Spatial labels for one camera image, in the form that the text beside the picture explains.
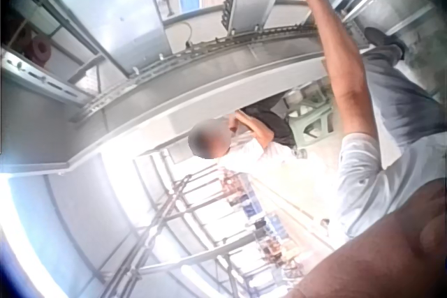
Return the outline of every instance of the man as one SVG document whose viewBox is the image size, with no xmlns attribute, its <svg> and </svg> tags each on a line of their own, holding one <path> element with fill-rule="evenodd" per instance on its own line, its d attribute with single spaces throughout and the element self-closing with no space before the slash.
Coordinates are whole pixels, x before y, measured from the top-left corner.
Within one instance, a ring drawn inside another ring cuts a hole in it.
<svg viewBox="0 0 447 298">
<path fill-rule="evenodd" d="M 341 242 L 350 241 L 289 297 L 445 297 L 445 112 L 393 68 L 404 56 L 397 41 L 366 30 L 378 47 L 362 61 L 329 1 L 307 3 L 346 134 L 330 226 Z M 369 93 L 402 150 L 402 157 L 386 170 L 381 168 Z"/>
<path fill-rule="evenodd" d="M 201 158 L 218 158 L 227 170 L 249 174 L 296 159 L 291 127 L 271 110 L 283 96 L 277 94 L 236 111 L 228 125 L 217 120 L 197 125 L 189 134 L 189 147 Z M 250 134 L 231 141 L 241 124 L 245 127 L 242 133 L 248 130 Z"/>
</svg>

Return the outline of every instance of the raised arm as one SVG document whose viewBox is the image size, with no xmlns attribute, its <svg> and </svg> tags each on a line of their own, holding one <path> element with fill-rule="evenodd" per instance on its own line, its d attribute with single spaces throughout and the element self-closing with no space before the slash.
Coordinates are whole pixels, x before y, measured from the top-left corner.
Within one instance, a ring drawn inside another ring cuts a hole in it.
<svg viewBox="0 0 447 298">
<path fill-rule="evenodd" d="M 377 138 L 371 97 L 360 53 L 328 0 L 307 0 L 323 44 L 329 78 L 345 134 Z"/>
<path fill-rule="evenodd" d="M 273 141 L 274 133 L 262 121 L 250 117 L 242 111 L 236 111 L 234 115 L 241 124 L 250 128 L 262 148 L 267 148 L 269 143 Z"/>
</svg>

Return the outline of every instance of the black shoe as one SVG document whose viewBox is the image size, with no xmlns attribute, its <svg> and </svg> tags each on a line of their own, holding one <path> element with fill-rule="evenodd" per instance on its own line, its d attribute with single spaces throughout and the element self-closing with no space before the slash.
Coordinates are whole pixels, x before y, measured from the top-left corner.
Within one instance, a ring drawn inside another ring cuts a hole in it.
<svg viewBox="0 0 447 298">
<path fill-rule="evenodd" d="M 375 45 L 376 47 L 380 47 L 381 45 L 398 46 L 402 52 L 402 55 L 400 56 L 399 59 L 403 60 L 405 58 L 406 45 L 398 38 L 395 38 L 394 36 L 388 36 L 381 30 L 373 27 L 365 28 L 364 34 L 369 43 Z"/>
</svg>

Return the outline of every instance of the white shirt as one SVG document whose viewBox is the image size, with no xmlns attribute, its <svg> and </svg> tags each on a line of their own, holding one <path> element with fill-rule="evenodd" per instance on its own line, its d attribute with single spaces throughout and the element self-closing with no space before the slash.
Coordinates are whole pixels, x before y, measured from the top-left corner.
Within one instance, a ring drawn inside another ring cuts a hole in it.
<svg viewBox="0 0 447 298">
<path fill-rule="evenodd" d="M 232 145 L 230 151 L 218 160 L 218 164 L 234 172 L 256 174 L 295 159 L 289 147 L 271 142 L 264 149 L 257 139 L 250 137 L 242 144 Z"/>
<path fill-rule="evenodd" d="M 421 186 L 447 176 L 447 132 L 410 145 L 383 170 L 379 142 L 365 134 L 342 142 L 334 215 L 329 233 L 334 247 L 358 236 L 401 207 Z"/>
</svg>

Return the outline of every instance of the gray pants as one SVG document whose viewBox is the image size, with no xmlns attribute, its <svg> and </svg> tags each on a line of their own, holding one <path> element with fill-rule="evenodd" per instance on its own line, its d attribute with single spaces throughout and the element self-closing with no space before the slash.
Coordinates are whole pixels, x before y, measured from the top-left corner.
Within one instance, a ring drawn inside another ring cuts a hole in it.
<svg viewBox="0 0 447 298">
<path fill-rule="evenodd" d="M 395 45 L 363 54 L 374 107 L 401 151 L 422 137 L 447 131 L 445 109 L 394 68 L 400 51 Z"/>
</svg>

